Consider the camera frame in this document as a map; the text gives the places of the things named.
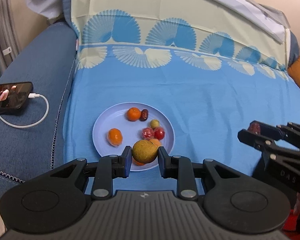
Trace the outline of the dark purple jujube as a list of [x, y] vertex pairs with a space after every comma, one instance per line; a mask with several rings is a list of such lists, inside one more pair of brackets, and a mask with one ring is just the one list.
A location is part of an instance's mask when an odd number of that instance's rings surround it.
[[257, 122], [257, 121], [251, 122], [248, 127], [248, 131], [250, 131], [251, 133], [254, 133], [254, 134], [261, 134], [261, 126], [260, 126], [259, 122]]

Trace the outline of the orange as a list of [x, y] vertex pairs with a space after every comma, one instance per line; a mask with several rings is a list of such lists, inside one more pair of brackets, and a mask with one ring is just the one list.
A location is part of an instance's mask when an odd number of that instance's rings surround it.
[[119, 129], [112, 128], [108, 131], [107, 139], [112, 146], [118, 147], [122, 144], [123, 136]]

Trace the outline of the red cherry tomato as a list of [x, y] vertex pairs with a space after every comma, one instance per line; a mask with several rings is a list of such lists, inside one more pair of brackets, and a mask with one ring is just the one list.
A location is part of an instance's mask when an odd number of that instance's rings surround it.
[[162, 140], [165, 137], [165, 130], [158, 126], [154, 129], [154, 137], [155, 139]]
[[148, 140], [154, 138], [154, 130], [151, 127], [145, 127], [141, 130], [142, 139]]

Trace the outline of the yellow-green longan fruit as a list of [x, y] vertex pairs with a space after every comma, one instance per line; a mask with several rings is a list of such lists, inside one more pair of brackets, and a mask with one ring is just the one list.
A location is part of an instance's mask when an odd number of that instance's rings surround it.
[[159, 126], [160, 126], [159, 120], [153, 119], [153, 120], [150, 121], [150, 127], [151, 127], [152, 129], [156, 129], [156, 128], [159, 127]]

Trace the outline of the dark red jujube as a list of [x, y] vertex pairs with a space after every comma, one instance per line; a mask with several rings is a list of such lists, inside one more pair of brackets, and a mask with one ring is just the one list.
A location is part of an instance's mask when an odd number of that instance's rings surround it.
[[139, 120], [140, 121], [146, 121], [147, 119], [148, 119], [148, 110], [147, 109], [143, 109], [141, 111]]

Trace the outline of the lavender round plate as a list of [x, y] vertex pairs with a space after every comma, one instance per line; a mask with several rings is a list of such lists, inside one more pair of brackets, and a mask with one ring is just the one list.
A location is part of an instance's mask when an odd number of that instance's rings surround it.
[[[148, 119], [146, 121], [129, 121], [127, 111], [132, 107], [136, 107], [139, 110], [146, 109], [148, 111]], [[161, 111], [150, 105], [138, 102], [124, 102], [113, 105], [102, 112], [96, 119], [93, 126], [93, 143], [98, 154], [102, 157], [111, 154], [120, 155], [126, 146], [132, 147], [137, 141], [142, 139], [142, 129], [149, 126], [150, 121], [153, 119], [157, 119], [165, 131], [161, 145], [170, 154], [175, 142], [175, 133], [171, 122]], [[113, 146], [108, 141], [108, 132], [112, 128], [118, 129], [123, 136], [122, 143], [119, 146]]]

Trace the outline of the blue fan-pattern cloth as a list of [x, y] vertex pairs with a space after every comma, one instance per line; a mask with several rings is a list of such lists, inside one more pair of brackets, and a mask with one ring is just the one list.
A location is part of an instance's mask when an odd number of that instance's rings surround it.
[[300, 123], [300, 88], [288, 75], [299, 53], [213, 0], [63, 0], [77, 36], [63, 126], [66, 162], [98, 161], [93, 126], [124, 102], [161, 111], [172, 154], [212, 158], [251, 174], [260, 156], [237, 133], [253, 120]]

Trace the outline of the black smartphone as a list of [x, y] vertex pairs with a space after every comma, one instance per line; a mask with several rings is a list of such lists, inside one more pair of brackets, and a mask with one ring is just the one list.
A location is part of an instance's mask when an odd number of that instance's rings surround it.
[[0, 84], [0, 114], [17, 113], [24, 107], [32, 91], [32, 82]]

